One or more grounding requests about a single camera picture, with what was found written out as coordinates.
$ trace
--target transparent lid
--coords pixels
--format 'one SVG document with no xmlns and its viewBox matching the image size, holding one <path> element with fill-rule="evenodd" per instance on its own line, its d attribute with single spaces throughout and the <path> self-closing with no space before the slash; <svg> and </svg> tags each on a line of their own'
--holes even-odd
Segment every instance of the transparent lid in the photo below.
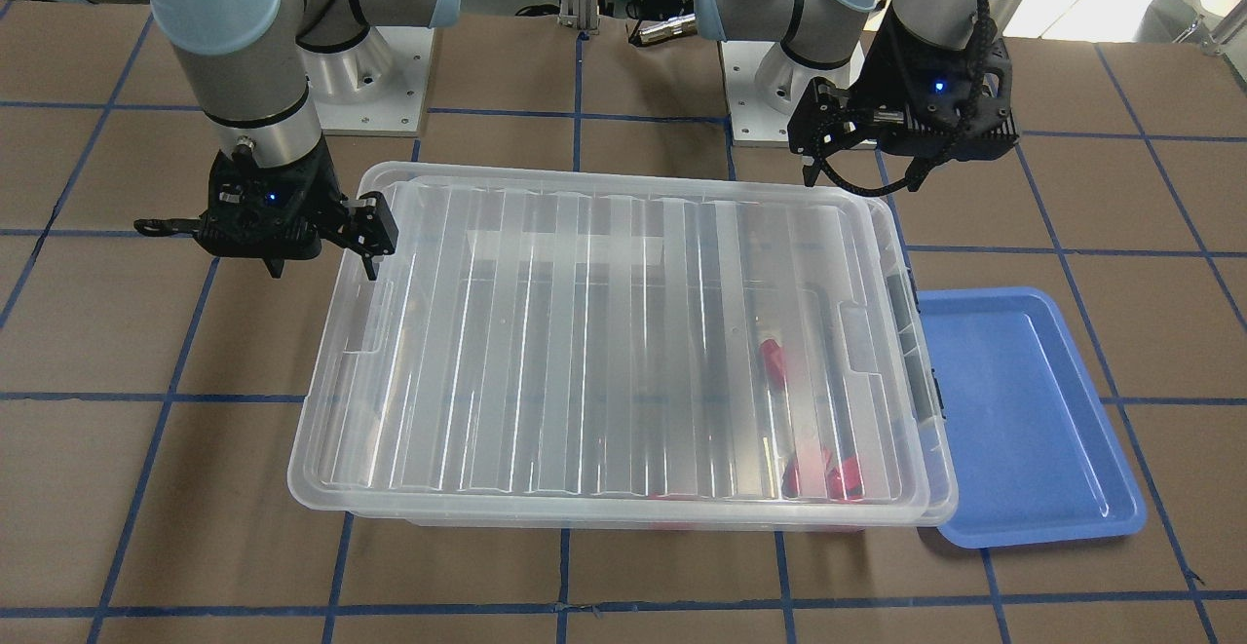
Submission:
<svg viewBox="0 0 1247 644">
<path fill-rule="evenodd" d="M 934 524 L 955 482 L 885 207 L 838 190 L 388 162 L 291 458 L 421 524 Z"/>
</svg>

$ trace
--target metal mounting plate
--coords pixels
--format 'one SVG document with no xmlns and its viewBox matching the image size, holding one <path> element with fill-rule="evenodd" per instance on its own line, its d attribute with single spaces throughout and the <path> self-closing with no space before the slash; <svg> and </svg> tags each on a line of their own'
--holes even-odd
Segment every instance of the metal mounting plate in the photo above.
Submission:
<svg viewBox="0 0 1247 644">
<path fill-rule="evenodd" d="M 402 75 L 384 95 L 367 104 L 315 102 L 325 135 L 415 137 L 424 112 L 433 67 L 433 35 L 428 27 L 378 27 L 394 51 Z"/>
<path fill-rule="evenodd" d="M 787 147 L 788 116 L 772 109 L 758 94 L 753 76 L 758 74 L 762 57 L 774 42 L 731 41 L 720 42 L 723 62 L 723 87 L 727 91 L 727 110 L 732 116 L 732 144 L 741 147 Z M 862 46 L 853 50 L 849 72 L 855 80 L 862 71 L 865 55 Z M 874 149 L 874 142 L 862 144 Z"/>
</svg>

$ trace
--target grid of blue tape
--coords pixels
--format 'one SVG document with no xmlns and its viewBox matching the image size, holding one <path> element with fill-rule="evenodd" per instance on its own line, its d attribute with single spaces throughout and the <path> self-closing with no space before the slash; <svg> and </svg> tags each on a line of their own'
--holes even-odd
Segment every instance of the grid of blue tape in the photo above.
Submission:
<svg viewBox="0 0 1247 644">
<path fill-rule="evenodd" d="M 7 14 L 11 2 L 6 2 L 0 6 L 0 20 Z M 146 40 L 148 32 L 151 31 L 152 19 L 148 16 L 142 31 L 130 52 L 128 59 L 117 77 L 116 85 L 112 94 L 105 104 L 61 104 L 61 102 L 32 102 L 32 101 L 0 101 L 0 107 L 40 107 L 40 109 L 91 109 L 100 110 L 101 115 L 87 140 L 86 147 L 82 150 L 81 156 L 76 161 L 64 190 L 56 200 L 52 212 L 47 220 L 47 223 L 41 230 L 29 230 L 29 228 L 0 228 L 0 236 L 27 236 L 36 237 L 34 248 L 31 250 L 30 257 L 24 266 L 17 282 L 15 283 L 12 291 L 10 292 L 2 311 L 0 311 L 0 332 L 2 332 L 5 321 L 12 312 L 21 291 L 30 278 L 30 273 L 34 270 L 39 253 L 42 250 L 45 241 L 49 237 L 135 237 L 137 233 L 131 233 L 127 231 L 89 231 L 89 230 L 52 230 L 52 226 L 59 217 L 59 213 L 64 208 L 65 202 L 70 197 L 79 176 L 86 165 L 91 151 L 104 130 L 104 125 L 107 121 L 112 111 L 197 111 L 196 106 L 163 106 L 163 105 L 122 105 L 117 102 L 121 90 L 125 86 L 125 81 L 133 69 L 135 60 L 142 49 L 143 40 Z M 572 165 L 575 171 L 580 171 L 580 155 L 581 155 L 581 125 L 585 120 L 620 120 L 620 121 L 641 121 L 641 122 L 702 122 L 702 124 L 717 124 L 723 129 L 725 136 L 725 150 L 727 156 L 727 177 L 732 181 L 736 180 L 736 166 L 732 160 L 732 127 L 729 120 L 723 116 L 682 116 L 682 117 L 653 117 L 653 116 L 632 116 L 632 115 L 611 115 L 611 114 L 586 114 L 582 111 L 582 62 L 584 62 L 584 44 L 589 41 L 589 36 L 581 34 L 576 39 L 575 51 L 576 51 L 576 67 L 575 67 L 575 107 L 571 112 L 559 112 L 559 111 L 494 111 L 494 110 L 478 110 L 478 109 L 454 109 L 454 107 L 431 107 L 430 114 L 468 114 L 468 115 L 488 115 L 488 116 L 526 116 L 526 117 L 562 117 L 571 119 L 574 121 L 574 146 L 572 146 Z M 1238 318 L 1243 329 L 1247 329 L 1247 322 L 1243 320 L 1242 310 L 1240 308 L 1237 301 L 1231 293 L 1230 288 L 1217 268 L 1218 258 L 1247 258 L 1247 252 L 1217 252 L 1208 250 L 1198 235 L 1198 230 L 1195 222 L 1190 217 L 1177 190 L 1173 187 L 1168 173 L 1165 170 L 1162 161 L 1160 160 L 1153 142 L 1156 141 L 1190 141 L 1190 142 L 1247 142 L 1247 136 L 1245 137 L 1210 137 L 1210 136 L 1176 136 L 1176 135 L 1148 135 L 1142 124 L 1140 122 L 1137 115 L 1135 114 L 1134 106 L 1131 106 L 1125 91 L 1121 89 L 1117 76 L 1114 75 L 1112 67 L 1110 66 L 1104 52 L 1096 47 L 1099 52 L 1101 64 L 1112 81 L 1114 87 L 1117 90 L 1119 97 L 1121 99 L 1126 111 L 1130 114 L 1134 121 L 1137 134 L 1087 134 L 1087 132 L 1060 132 L 1060 131 L 1029 131 L 1028 135 L 1040 135 L 1050 137 L 1094 137 L 1105 140 L 1141 140 L 1156 163 L 1156 168 L 1165 181 L 1166 187 L 1176 205 L 1180 210 L 1186 226 L 1190 228 L 1191 235 L 1198 247 L 1198 251 L 1151 251 L 1151 250 L 1086 250 L 1086 248 L 1065 248 L 1061 246 L 1060 240 L 1056 235 L 1056 230 L 1052 226 L 1052 221 L 1049 217 L 1047 210 L 1044 206 L 1044 200 L 1040 195 L 1039 187 L 1035 182 L 1035 177 L 1030 171 L 1030 166 L 1026 162 L 1025 152 L 1023 147 L 1016 147 L 1016 156 L 1021 163 L 1023 172 L 1030 185 L 1031 193 L 1035 197 L 1036 206 L 1042 216 L 1044 225 L 1047 228 L 1047 235 L 1051 240 L 1052 246 L 1047 247 L 976 247 L 976 246 L 932 246 L 932 245 L 914 245 L 905 241 L 904 231 L 900 227 L 900 218 L 895 210 L 895 201 L 892 196 L 888 197 L 889 207 L 893 211 L 893 217 L 897 220 L 897 227 L 900 232 L 900 245 L 902 252 L 905 258 L 905 263 L 909 263 L 910 252 L 988 252 L 988 253 L 1034 253 L 1034 255 L 1055 255 L 1060 262 L 1061 268 L 1065 273 L 1066 282 L 1072 290 L 1074 300 L 1079 308 L 1079 315 L 1082 318 L 1082 323 L 1087 329 L 1091 338 L 1091 343 L 1095 347 L 1096 361 L 1099 362 L 1101 369 L 1104 369 L 1105 379 L 1109 386 L 1110 396 L 1101 398 L 1107 404 L 1114 404 L 1121 416 L 1121 419 L 1126 427 L 1127 439 L 1130 442 L 1130 448 L 1139 462 L 1140 469 L 1143 474 L 1143 479 L 1147 484 L 1147 492 L 1152 498 L 1153 505 L 1156 505 L 1157 514 L 1160 515 L 1161 523 L 1165 528 L 1165 533 L 1168 538 L 1170 547 L 1172 548 L 1175 560 L 1178 569 L 1181 570 L 1187 589 L 1186 590 L 1139 590 L 1139 592 L 1105 592 L 1105 593 L 1036 593 L 1036 594 L 1003 594 L 996 584 L 995 569 L 991 563 L 991 550 L 980 549 L 980 557 L 983 560 L 984 577 L 988 582 L 988 595 L 949 595 L 949 597 L 918 597 L 918 598 L 834 598 L 834 599 L 822 599 L 822 598 L 793 598 L 792 589 L 788 580 L 788 560 L 784 548 L 784 535 L 782 532 L 774 533 L 774 553 L 776 553 L 776 568 L 779 578 L 779 598 L 778 599 L 761 599 L 761 600 L 734 600 L 734 602 L 703 602 L 703 600 L 682 600 L 672 603 L 651 603 L 651 602 L 609 602 L 597 603 L 594 605 L 574 605 L 569 603 L 569 574 L 570 574 L 570 559 L 571 559 L 571 532 L 570 529 L 564 529 L 560 533 L 560 563 L 559 563 L 559 575 L 560 585 L 557 600 L 554 603 L 499 603 L 499 604 L 408 604 L 408 605 L 340 605 L 339 595 L 342 592 L 342 580 L 345 569 L 348 568 L 348 554 L 350 549 L 350 537 L 352 528 L 354 524 L 354 517 L 344 514 L 342 534 L 338 543 L 337 558 L 334 560 L 334 573 L 333 580 L 329 589 L 328 599 L 324 605 L 294 605 L 294 607 L 259 607 L 248 608 L 241 605 L 203 605 L 203 607 L 116 607 L 111 604 L 112 592 L 117 583 L 117 577 L 120 577 L 121 565 L 125 560 L 126 548 L 130 544 L 130 538 L 133 534 L 135 522 L 137 520 L 140 508 L 143 500 L 143 493 L 147 487 L 147 481 L 151 477 L 152 466 L 156 461 L 156 453 L 160 448 L 161 438 L 163 436 L 165 426 L 168 419 L 170 409 L 172 409 L 173 403 L 181 402 L 219 402 L 219 403 L 297 403 L 302 402 L 302 396 L 286 396 L 286 394 L 231 394 L 231 393 L 180 393 L 178 384 L 182 377 L 182 372 L 186 367 L 186 361 L 191 351 L 191 344 L 195 339 L 195 333 L 198 328 L 200 320 L 203 315 L 203 308 L 206 306 L 208 293 L 212 288 L 212 282 L 214 280 L 219 260 L 213 258 L 208 265 L 207 273 L 205 275 L 203 286 L 200 291 L 200 297 L 195 307 L 195 312 L 191 317 L 190 326 L 187 328 L 186 336 L 182 342 L 182 348 L 178 354 L 177 364 L 173 371 L 173 377 L 170 378 L 168 388 L 165 393 L 76 393 L 76 392 L 0 392 L 0 401 L 12 401 L 12 399 L 34 399 L 34 401 L 61 401 L 61 399 L 79 399 L 79 401 L 142 401 L 142 402 L 160 402 L 161 411 L 156 422 L 156 427 L 152 431 L 151 442 L 147 448 L 147 453 L 143 458 L 142 469 L 140 472 L 138 482 L 135 487 L 135 493 L 131 499 L 130 509 L 125 524 L 122 527 L 121 535 L 117 542 L 117 548 L 108 569 L 108 574 L 105 582 L 105 587 L 100 594 L 99 604 L 94 608 L 81 607 L 81 608 L 40 608 L 40 607 L 24 607 L 24 608 L 0 608 L 0 619 L 4 618 L 91 618 L 91 629 L 87 637 L 87 643 L 94 644 L 99 640 L 100 630 L 104 620 L 107 618 L 151 618 L 151 617 L 323 617 L 324 618 L 324 630 L 322 635 L 322 642 L 324 644 L 333 640 L 334 625 L 338 617 L 343 615 L 399 615 L 399 614 L 552 614 L 557 618 L 556 628 L 556 642 L 557 644 L 565 644 L 567 637 L 567 615 L 569 613 L 576 612 L 695 612 L 695 610 L 781 610 L 783 613 L 786 635 L 789 644 L 796 644 L 798 642 L 797 624 L 794 613 L 796 610 L 804 609 L 858 609 L 858 608 L 924 608 L 924 607 L 964 607 L 964 605 L 990 605 L 995 613 L 996 623 L 1000 630 L 1000 639 L 1004 644 L 1010 644 L 1009 625 L 1005 615 L 1005 605 L 1020 605 L 1020 604 L 1052 604 L 1052 603 L 1099 603 L 1099 602 L 1190 602 L 1196 608 L 1200 620 L 1203 625 L 1205 634 L 1210 643 L 1217 642 L 1216 632 L 1213 632 L 1212 623 L 1207 617 L 1205 608 L 1205 602 L 1207 600 L 1242 600 L 1247 599 L 1247 590 L 1212 590 L 1201 589 L 1198 583 L 1198 575 L 1196 575 L 1187 565 L 1186 558 L 1182 552 L 1181 543 L 1178 542 L 1177 533 L 1173 529 L 1173 524 L 1170 520 L 1168 512 L 1165 509 L 1165 504 L 1161 499 L 1160 492 L 1152 479 L 1151 471 L 1147 466 L 1147 459 L 1143 456 L 1137 434 L 1135 433 L 1134 426 L 1131 424 L 1131 418 L 1127 408 L 1136 404 L 1171 404 L 1171 406 L 1232 406 L 1232 407 L 1247 407 L 1247 398 L 1166 398 L 1166 397 L 1122 397 L 1114 379 L 1112 371 L 1109 367 L 1107 357 L 1100 344 L 1099 336 L 1091 324 L 1090 315 L 1087 315 L 1086 303 L 1079 291 L 1077 281 L 1074 278 L 1074 272 L 1069 265 L 1069 255 L 1099 255 L 1099 256 L 1131 256 L 1131 257 L 1198 257 L 1207 262 L 1211 267 L 1212 275 L 1221 287 L 1222 293 L 1235 316 Z M 412 149 L 412 160 L 419 160 L 420 141 L 415 140 Z M 882 155 L 875 155 L 877 166 L 879 170 L 879 176 L 883 183 L 888 183 L 888 171 L 883 162 Z"/>
</svg>

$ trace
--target plastic bin lid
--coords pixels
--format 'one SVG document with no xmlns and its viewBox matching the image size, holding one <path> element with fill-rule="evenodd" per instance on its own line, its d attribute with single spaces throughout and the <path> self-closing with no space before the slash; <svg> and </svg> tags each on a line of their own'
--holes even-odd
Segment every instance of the plastic bin lid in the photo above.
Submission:
<svg viewBox="0 0 1247 644">
<path fill-rule="evenodd" d="M 923 328 L 965 548 L 1132 534 L 1146 509 L 1056 305 L 1034 288 L 925 291 Z"/>
</svg>

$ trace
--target red item in bin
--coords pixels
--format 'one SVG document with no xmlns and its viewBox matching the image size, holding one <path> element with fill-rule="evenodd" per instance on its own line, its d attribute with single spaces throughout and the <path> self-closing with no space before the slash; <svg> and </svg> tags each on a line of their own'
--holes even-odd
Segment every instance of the red item in bin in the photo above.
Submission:
<svg viewBox="0 0 1247 644">
<path fill-rule="evenodd" d="M 783 364 L 783 347 L 774 339 L 767 338 L 758 346 L 758 353 L 762 354 L 762 366 L 767 369 L 767 378 L 771 379 L 771 383 L 783 388 L 788 383 Z"/>
<path fill-rule="evenodd" d="M 862 498 L 862 468 L 857 463 L 857 457 L 849 457 L 840 462 L 838 467 L 832 466 L 832 452 L 823 447 L 823 477 L 827 481 L 827 497 L 833 500 L 860 500 Z M 788 471 L 783 476 L 783 492 L 786 495 L 797 495 L 797 483 L 801 476 L 801 467 L 797 457 L 788 462 Z"/>
</svg>

